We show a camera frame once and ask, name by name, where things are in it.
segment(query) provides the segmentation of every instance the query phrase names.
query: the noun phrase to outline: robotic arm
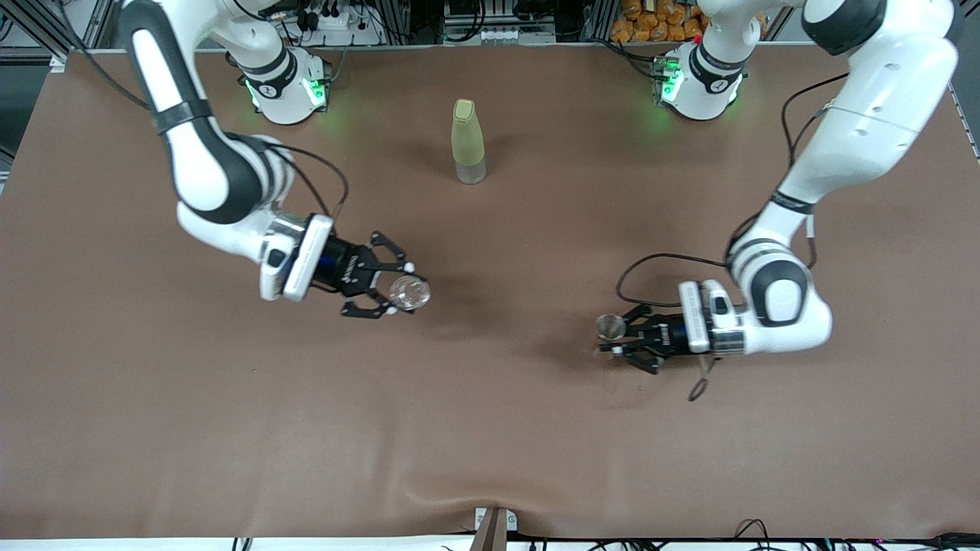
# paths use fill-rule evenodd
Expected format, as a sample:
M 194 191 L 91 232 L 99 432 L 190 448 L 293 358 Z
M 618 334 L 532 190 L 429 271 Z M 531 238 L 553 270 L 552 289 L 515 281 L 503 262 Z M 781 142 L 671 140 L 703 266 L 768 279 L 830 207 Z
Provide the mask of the robotic arm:
M 405 253 L 375 232 L 366 245 L 336 236 L 333 219 L 303 219 L 282 210 L 295 171 L 288 150 L 269 136 L 223 132 L 194 69 L 194 48 L 213 34 L 228 48 L 274 123 L 305 119 L 323 103 L 317 95 L 323 61 L 286 48 L 270 23 L 254 14 L 274 0 L 126 0 L 121 26 L 130 61 L 152 107 L 153 122 L 171 157 L 180 225 L 197 239 L 260 265 L 260 293 L 299 302 L 313 286 L 346 298 L 345 316 L 379 318 L 400 308 L 376 290 L 382 272 L 411 274 Z M 395 258 L 379 262 L 372 249 Z M 424 280 L 416 278 L 416 286 Z M 427 288 L 424 289 L 427 300 Z M 354 297 L 375 304 L 361 308 Z
M 643 305 L 616 323 L 607 319 L 601 349 L 655 373 L 675 355 L 793 352 L 826 342 L 830 309 L 790 242 L 824 195 L 884 175 L 918 137 L 956 68 L 946 37 L 953 19 L 949 0 L 808 0 L 805 29 L 830 54 L 846 53 L 851 74 L 798 162 L 728 250 L 745 304 L 733 305 L 715 280 L 685 281 L 681 314 Z

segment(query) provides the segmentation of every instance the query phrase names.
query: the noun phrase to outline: pile of potatoes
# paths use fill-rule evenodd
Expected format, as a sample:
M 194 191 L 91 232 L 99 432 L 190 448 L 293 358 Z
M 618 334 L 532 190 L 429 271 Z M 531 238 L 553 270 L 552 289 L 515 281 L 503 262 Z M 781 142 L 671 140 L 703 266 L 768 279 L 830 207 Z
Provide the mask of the pile of potatoes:
M 612 42 L 683 42 L 708 28 L 709 17 L 698 6 L 688 6 L 673 0 L 657 0 L 657 10 L 643 9 L 642 0 L 622 0 L 623 19 L 612 24 Z M 765 16 L 759 14 L 762 35 L 765 35 Z

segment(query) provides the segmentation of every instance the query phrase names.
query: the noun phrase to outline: robotiq logo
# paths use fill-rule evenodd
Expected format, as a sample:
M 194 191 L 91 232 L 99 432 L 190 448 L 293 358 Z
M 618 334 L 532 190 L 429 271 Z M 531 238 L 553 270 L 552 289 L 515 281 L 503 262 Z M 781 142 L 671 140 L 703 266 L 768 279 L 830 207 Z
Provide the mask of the robotiq logo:
M 344 276 L 340 278 L 341 281 L 345 283 L 351 282 L 351 274 L 354 272 L 354 266 L 358 263 L 358 255 L 351 257 L 351 261 L 347 263 L 347 270 L 344 271 Z

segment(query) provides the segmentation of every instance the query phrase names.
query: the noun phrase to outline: table surface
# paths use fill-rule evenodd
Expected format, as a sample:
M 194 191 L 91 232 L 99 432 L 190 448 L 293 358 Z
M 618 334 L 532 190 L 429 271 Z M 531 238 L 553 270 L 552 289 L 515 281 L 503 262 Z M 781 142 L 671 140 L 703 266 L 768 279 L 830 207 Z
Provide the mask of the table surface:
M 71 58 L 0 201 L 0 536 L 447 532 L 485 505 L 566 537 L 980 530 L 980 170 L 949 98 L 889 175 L 818 208 L 830 341 L 725 360 L 688 403 L 696 363 L 596 359 L 593 322 L 624 310 L 636 258 L 720 256 L 785 171 L 783 100 L 842 60 L 762 47 L 699 124 L 598 47 L 352 52 L 329 113 L 294 126 L 199 60 L 223 127 L 340 165 L 341 235 L 390 235 L 432 301 L 373 323 L 328 295 L 260 300 L 254 265 L 178 227 L 149 117 Z M 485 130 L 477 186 L 454 177 L 459 97 Z M 301 186 L 286 206 L 314 209 Z M 627 290 L 707 276 L 728 283 L 666 263 Z

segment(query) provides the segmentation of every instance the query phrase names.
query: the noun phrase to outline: bottle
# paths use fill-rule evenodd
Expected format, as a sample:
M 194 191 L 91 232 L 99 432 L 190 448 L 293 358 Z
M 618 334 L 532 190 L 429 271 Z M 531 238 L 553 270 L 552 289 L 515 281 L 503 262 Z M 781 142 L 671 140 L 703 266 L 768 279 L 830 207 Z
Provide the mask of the bottle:
M 487 176 L 483 130 L 472 100 L 460 99 L 453 109 L 453 159 L 462 183 L 480 183 Z

